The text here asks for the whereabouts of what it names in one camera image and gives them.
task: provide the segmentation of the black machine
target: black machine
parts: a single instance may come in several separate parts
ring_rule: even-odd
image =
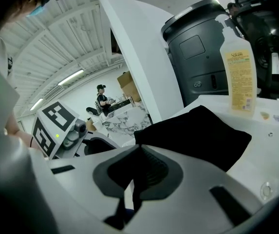
[[[235,0],[232,18],[251,43],[260,97],[279,98],[279,20],[267,0]]]
[[[223,27],[215,21],[220,14],[227,15],[215,0],[203,0],[172,17],[162,27],[184,106],[199,95],[228,95],[220,53]],[[231,20],[226,23],[240,36]]]

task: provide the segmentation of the black cloth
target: black cloth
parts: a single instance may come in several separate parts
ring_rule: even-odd
[[[108,98],[105,95],[102,94],[98,94],[97,95],[97,100],[100,104],[101,101],[107,101]],[[110,104],[106,104],[104,106],[100,105],[102,112],[104,113],[105,116],[107,116],[110,112],[112,112],[112,110],[110,109]]]
[[[136,144],[168,149],[206,160],[225,172],[241,157],[252,137],[223,123],[204,106],[134,133]]]

